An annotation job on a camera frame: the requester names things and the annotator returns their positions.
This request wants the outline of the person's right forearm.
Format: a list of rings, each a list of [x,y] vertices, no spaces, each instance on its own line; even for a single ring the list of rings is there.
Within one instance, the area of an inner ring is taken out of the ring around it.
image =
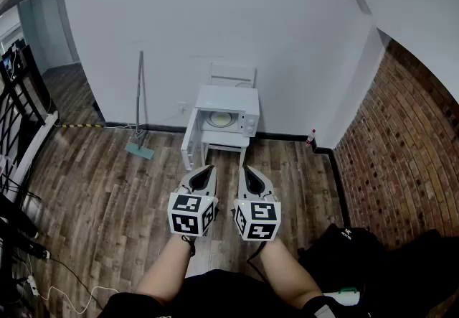
[[[302,309],[312,298],[323,295],[279,237],[265,244],[260,259],[273,291],[288,305]]]

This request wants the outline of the white microwave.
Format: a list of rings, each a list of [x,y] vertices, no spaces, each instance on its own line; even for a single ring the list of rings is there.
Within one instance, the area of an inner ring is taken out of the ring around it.
[[[209,112],[232,113],[235,122],[227,128],[215,128],[206,122]],[[201,161],[201,135],[203,131],[226,131],[253,138],[260,119],[260,103],[255,88],[236,88],[203,85],[191,112],[181,145],[186,171],[203,166]]]

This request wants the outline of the person's left forearm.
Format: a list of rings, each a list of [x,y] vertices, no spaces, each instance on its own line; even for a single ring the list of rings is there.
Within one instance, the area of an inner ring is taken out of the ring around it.
[[[151,296],[163,305],[172,303],[181,290],[194,251],[194,238],[173,234],[141,278],[136,292]]]

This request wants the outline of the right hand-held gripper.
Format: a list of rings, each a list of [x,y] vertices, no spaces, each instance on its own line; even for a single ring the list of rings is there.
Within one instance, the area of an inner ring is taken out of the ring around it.
[[[254,167],[239,172],[234,221],[245,241],[273,241],[281,224],[281,203],[272,182]]]

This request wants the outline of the small white table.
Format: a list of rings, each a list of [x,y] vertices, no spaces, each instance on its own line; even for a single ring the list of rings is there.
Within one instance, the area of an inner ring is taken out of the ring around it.
[[[240,154],[239,169],[243,167],[245,154],[250,144],[250,138],[239,133],[226,131],[203,131],[201,135],[201,161],[205,165],[209,149],[233,151]]]

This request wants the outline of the black wristband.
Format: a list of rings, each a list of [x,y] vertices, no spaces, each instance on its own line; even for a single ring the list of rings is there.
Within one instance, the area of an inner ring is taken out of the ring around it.
[[[346,308],[329,296],[316,296],[301,309],[303,318],[345,318]]]

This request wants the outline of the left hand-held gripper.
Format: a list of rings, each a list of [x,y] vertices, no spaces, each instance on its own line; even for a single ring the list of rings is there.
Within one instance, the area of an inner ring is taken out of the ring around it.
[[[169,195],[167,212],[171,232],[191,237],[205,236],[216,216],[216,188],[217,168],[214,165],[186,174],[179,183],[180,191]],[[201,191],[204,195],[187,193]]]

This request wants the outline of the white chair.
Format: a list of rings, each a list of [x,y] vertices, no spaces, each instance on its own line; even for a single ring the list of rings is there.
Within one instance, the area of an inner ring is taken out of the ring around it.
[[[236,88],[254,88],[255,67],[211,64],[211,84]]]

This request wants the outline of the black metal railing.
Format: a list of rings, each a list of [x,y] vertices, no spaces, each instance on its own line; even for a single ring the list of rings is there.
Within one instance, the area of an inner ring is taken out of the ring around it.
[[[31,47],[0,56],[1,178],[23,180],[58,116]]]

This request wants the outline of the person's black clothing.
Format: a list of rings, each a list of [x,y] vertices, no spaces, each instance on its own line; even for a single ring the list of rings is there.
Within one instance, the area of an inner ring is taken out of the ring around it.
[[[184,280],[171,303],[135,293],[109,298],[98,318],[317,318],[250,276],[214,269]]]

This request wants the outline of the teal flat mop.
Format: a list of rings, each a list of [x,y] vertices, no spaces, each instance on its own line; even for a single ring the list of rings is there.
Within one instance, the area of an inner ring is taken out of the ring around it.
[[[143,159],[152,160],[154,150],[149,149],[143,145],[146,135],[144,129],[141,128],[141,94],[143,92],[143,77],[144,77],[144,52],[139,52],[138,59],[138,78],[137,78],[137,91],[136,91],[136,125],[134,133],[134,142],[129,142],[125,146],[125,150],[133,155],[139,156]]]

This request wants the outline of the black bag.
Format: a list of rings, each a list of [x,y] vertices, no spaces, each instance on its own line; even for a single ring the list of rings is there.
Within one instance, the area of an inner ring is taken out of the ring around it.
[[[360,291],[345,318],[426,318],[459,289],[459,237],[437,230],[386,251],[364,228],[331,225],[298,256],[323,293]]]

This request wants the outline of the white round plate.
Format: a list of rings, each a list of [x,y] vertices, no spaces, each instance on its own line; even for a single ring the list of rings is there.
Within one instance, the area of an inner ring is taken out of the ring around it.
[[[215,128],[227,128],[235,122],[235,117],[232,113],[212,111],[209,112],[206,122]]]

